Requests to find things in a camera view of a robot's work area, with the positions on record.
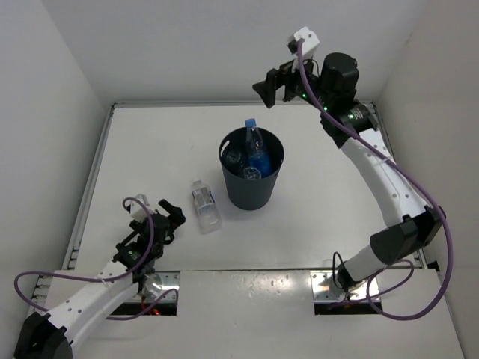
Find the clear bottle white grey label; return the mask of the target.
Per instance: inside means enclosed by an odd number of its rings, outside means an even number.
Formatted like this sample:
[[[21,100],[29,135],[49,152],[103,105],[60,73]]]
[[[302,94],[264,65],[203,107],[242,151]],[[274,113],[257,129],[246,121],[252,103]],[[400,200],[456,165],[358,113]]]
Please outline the clear bottle white grey label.
[[[222,219],[210,188],[196,179],[192,183],[191,193],[201,232],[208,234],[219,230]]]

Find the clear crushed bottle blue cap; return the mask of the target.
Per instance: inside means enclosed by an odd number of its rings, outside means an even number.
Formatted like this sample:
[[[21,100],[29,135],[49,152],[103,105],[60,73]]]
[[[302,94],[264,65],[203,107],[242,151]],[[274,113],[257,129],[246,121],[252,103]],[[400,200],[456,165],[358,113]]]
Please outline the clear crushed bottle blue cap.
[[[260,180],[262,178],[262,173],[254,166],[243,168],[241,175],[244,180]]]

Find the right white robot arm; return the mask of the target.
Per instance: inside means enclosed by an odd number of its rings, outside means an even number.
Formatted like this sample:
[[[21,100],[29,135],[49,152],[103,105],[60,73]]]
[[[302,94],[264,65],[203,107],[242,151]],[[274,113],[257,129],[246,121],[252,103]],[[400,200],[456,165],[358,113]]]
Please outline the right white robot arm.
[[[326,117],[325,132],[356,166],[382,212],[386,228],[370,237],[369,244],[338,266],[336,280],[343,290],[361,283],[386,266],[393,265],[428,246],[441,227],[439,213],[393,168],[376,118],[356,100],[359,80],[357,62],[349,55],[333,52],[314,75],[311,60],[305,74],[317,101],[337,122],[356,133],[354,139]]]

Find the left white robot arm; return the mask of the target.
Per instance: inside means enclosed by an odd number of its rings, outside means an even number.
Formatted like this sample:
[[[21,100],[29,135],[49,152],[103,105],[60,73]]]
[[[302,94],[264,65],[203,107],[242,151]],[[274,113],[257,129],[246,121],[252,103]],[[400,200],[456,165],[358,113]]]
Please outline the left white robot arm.
[[[154,264],[164,247],[174,241],[175,230],[185,224],[181,208],[162,199],[164,214],[152,210],[144,195],[128,197],[122,203],[132,220],[132,232],[117,243],[115,255],[96,277],[62,275],[84,286],[52,309],[37,306],[23,322],[13,356],[15,358],[73,358],[89,335],[107,320],[123,322],[127,316],[114,312],[135,296],[142,308],[130,316],[137,319],[156,309],[161,301],[176,307],[179,291],[166,286]]]

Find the blue label bottle white cap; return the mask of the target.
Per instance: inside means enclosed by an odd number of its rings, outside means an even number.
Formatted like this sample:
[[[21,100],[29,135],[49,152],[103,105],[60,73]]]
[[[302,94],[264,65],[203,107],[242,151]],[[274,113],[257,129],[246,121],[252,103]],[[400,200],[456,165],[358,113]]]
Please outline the blue label bottle white cap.
[[[248,164],[245,153],[240,149],[229,149],[222,154],[223,165],[231,172],[239,171]]]

